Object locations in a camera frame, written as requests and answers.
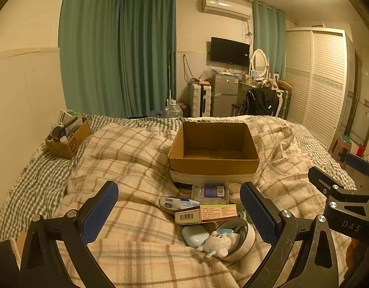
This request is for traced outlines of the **green gingham bed sheet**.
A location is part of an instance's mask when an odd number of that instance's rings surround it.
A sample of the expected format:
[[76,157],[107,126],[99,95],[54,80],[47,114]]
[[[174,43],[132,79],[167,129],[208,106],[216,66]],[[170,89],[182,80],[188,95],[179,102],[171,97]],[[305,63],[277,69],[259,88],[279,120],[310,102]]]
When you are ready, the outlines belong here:
[[[181,119],[173,118],[126,119],[90,114],[85,117],[92,133],[113,123],[158,131],[168,139],[174,138],[182,123]],[[27,230],[31,216],[35,213],[45,218],[51,217],[67,194],[68,180],[79,164],[89,140],[87,137],[83,141],[72,159],[55,157],[46,149],[45,143],[41,144],[23,168],[0,209],[0,242],[9,238],[17,239],[22,231]]]

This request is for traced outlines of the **medicine box with barcode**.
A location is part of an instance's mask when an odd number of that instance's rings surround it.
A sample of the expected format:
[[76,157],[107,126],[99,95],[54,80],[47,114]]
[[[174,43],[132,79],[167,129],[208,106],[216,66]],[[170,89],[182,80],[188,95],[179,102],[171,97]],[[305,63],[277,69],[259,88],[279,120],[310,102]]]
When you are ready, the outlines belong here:
[[235,204],[227,205],[199,205],[188,209],[178,210],[174,214],[178,225],[204,224],[229,220],[237,217]]

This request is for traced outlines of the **chair with black jacket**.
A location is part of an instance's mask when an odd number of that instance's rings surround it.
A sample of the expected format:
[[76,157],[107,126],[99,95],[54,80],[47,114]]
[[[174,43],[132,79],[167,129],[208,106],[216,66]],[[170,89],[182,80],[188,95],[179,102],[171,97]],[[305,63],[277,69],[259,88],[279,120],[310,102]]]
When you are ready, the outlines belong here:
[[242,103],[233,103],[232,112],[237,116],[276,116],[280,106],[280,97],[275,90],[262,88],[248,90]]

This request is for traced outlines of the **green curtain right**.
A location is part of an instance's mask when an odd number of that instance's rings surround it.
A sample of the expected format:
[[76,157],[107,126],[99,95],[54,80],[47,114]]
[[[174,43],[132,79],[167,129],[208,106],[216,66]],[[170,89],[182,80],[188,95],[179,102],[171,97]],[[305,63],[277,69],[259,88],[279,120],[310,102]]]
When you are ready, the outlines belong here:
[[254,24],[254,50],[261,49],[269,60],[269,72],[278,71],[280,79],[285,75],[286,21],[285,13],[269,8],[266,3],[252,3]]

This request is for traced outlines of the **large water jug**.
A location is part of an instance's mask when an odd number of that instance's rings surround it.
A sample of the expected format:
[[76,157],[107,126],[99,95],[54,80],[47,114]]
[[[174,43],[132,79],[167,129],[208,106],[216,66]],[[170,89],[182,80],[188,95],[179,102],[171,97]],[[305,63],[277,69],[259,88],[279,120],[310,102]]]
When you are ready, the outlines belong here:
[[169,99],[164,109],[164,115],[166,118],[182,118],[183,111],[175,100]]

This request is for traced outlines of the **white louvered wardrobe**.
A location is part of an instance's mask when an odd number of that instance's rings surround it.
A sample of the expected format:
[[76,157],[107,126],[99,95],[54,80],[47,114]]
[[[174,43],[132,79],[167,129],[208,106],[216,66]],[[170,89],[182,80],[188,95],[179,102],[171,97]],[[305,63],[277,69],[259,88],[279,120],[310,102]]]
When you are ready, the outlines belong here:
[[287,120],[303,125],[325,148],[332,144],[348,89],[348,47],[342,29],[286,32],[284,80],[292,86]]

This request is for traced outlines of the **white suitcase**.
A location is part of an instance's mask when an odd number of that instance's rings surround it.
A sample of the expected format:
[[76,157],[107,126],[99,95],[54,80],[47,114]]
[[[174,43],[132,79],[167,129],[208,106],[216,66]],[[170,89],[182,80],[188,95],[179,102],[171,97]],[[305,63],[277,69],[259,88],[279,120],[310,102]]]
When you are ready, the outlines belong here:
[[209,117],[211,111],[211,86],[192,84],[190,86],[191,117]]

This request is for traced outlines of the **stool with cross pattern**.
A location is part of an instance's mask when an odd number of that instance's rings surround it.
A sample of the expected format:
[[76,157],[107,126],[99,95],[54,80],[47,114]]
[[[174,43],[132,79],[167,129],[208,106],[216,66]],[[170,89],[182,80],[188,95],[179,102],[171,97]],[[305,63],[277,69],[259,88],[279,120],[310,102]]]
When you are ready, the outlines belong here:
[[351,147],[351,139],[344,134],[340,134],[330,150],[332,158],[339,163],[342,169],[346,166],[345,158],[351,152]]

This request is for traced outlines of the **large open cardboard box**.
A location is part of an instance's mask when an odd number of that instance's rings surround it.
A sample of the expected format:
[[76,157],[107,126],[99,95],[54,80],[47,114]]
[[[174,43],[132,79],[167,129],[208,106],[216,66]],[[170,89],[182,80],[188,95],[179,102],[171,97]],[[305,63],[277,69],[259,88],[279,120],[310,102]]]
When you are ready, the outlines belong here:
[[183,122],[168,153],[175,183],[244,183],[260,158],[244,122]]

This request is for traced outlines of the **clear plastic bottle blue label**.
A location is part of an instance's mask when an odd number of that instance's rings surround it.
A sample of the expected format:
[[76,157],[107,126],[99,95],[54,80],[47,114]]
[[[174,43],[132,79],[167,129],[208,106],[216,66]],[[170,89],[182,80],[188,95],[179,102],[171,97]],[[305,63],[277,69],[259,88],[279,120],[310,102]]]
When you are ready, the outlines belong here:
[[193,185],[191,199],[202,205],[226,205],[229,203],[229,190],[225,185]]

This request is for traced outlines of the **black wall television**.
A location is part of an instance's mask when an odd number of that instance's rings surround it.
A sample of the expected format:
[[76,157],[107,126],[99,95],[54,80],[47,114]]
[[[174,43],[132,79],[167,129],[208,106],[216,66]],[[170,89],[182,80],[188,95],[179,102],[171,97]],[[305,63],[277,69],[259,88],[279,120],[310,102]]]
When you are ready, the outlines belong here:
[[210,41],[210,61],[248,66],[250,63],[250,45],[212,37]]

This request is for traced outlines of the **small cardboard box with clutter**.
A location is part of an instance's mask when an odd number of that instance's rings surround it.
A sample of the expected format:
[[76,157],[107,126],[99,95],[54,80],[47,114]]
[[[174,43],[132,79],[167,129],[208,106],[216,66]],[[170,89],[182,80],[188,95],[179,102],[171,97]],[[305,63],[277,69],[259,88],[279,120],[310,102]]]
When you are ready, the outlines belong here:
[[87,116],[70,109],[61,110],[57,122],[50,128],[45,139],[45,146],[55,157],[72,159],[90,135]]

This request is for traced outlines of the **white oval vanity mirror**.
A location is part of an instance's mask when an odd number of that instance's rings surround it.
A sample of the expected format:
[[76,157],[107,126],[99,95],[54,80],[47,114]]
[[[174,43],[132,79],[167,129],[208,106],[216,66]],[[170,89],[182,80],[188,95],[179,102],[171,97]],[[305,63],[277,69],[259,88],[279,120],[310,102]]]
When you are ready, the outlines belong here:
[[262,49],[256,49],[250,59],[250,75],[265,78],[268,74],[269,60]]

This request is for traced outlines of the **green curtain left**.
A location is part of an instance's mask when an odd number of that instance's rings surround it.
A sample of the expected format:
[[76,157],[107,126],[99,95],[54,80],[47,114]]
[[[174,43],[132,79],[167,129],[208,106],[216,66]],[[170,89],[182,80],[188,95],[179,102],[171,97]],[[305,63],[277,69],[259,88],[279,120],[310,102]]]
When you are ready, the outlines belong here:
[[175,97],[176,0],[63,0],[58,45],[68,108],[148,115]]

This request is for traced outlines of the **green curtain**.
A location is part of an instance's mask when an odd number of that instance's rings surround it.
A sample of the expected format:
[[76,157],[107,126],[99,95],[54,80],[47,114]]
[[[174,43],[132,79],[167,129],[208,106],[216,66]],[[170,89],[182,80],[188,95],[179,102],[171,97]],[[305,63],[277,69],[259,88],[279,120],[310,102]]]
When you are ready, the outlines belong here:
[[148,115],[175,97],[176,0],[63,0],[58,45],[68,108]]
[[254,24],[254,50],[261,49],[269,60],[269,72],[278,71],[280,79],[285,75],[286,21],[285,13],[269,8],[266,3],[252,3]]

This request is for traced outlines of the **white air conditioner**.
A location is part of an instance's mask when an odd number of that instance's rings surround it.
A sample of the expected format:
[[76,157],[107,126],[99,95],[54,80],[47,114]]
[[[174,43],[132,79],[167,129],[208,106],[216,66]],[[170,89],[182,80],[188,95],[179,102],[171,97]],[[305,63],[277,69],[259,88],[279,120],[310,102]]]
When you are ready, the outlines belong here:
[[241,20],[249,20],[252,15],[250,7],[225,0],[202,0],[202,11]]

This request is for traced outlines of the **white tape roll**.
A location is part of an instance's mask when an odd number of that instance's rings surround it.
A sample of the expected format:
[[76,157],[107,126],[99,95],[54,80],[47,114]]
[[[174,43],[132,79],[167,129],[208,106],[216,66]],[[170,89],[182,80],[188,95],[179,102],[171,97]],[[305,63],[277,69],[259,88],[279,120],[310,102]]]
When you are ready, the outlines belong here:
[[232,231],[237,239],[233,248],[229,250],[229,254],[221,258],[222,261],[234,263],[245,257],[254,245],[256,233],[253,226],[243,218],[233,218],[225,221],[217,228],[217,231],[227,233],[227,230]]

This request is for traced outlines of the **silver mini fridge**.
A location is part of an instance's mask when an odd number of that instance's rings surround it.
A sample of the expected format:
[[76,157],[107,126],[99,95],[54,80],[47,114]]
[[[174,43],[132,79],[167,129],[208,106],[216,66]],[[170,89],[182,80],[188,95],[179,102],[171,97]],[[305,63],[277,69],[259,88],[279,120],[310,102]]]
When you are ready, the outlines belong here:
[[228,117],[232,104],[237,101],[238,77],[216,74],[211,78],[211,116]]

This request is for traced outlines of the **Vinda tissue pack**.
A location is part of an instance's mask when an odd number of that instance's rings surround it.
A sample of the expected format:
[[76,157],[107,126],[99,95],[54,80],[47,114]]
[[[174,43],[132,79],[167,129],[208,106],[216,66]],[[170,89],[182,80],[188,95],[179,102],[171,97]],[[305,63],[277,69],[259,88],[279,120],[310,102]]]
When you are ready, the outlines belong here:
[[200,205],[200,203],[195,200],[190,200],[187,198],[178,198],[178,197],[173,197],[173,196],[161,197],[159,200],[159,204],[161,207],[172,210],[172,211],[188,209],[188,208],[197,207]]

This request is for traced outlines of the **white bear figurine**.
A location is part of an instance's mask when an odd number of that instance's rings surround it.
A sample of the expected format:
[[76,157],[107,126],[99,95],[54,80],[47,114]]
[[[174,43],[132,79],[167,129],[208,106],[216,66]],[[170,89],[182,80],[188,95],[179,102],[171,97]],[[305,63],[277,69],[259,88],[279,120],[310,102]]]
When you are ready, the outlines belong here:
[[205,252],[205,257],[225,258],[236,249],[240,240],[240,234],[232,229],[218,229],[213,231],[205,242],[197,247],[198,252]]

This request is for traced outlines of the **beige plaid blanket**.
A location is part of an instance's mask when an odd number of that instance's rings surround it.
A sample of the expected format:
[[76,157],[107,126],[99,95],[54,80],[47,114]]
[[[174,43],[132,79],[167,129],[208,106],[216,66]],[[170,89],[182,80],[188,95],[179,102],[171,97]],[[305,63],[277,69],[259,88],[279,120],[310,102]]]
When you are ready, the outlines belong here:
[[[259,166],[254,185],[278,208],[312,218],[325,199],[308,180],[318,166],[346,189],[354,180],[300,125],[271,116],[243,116]],[[181,122],[126,120],[100,128],[88,140],[69,178],[54,217],[78,209],[105,184],[118,184],[119,197],[97,240],[89,249],[116,287],[242,287],[269,246],[256,240],[239,261],[224,263],[185,244],[181,228],[159,206],[162,196],[188,197],[172,182],[168,152]]]

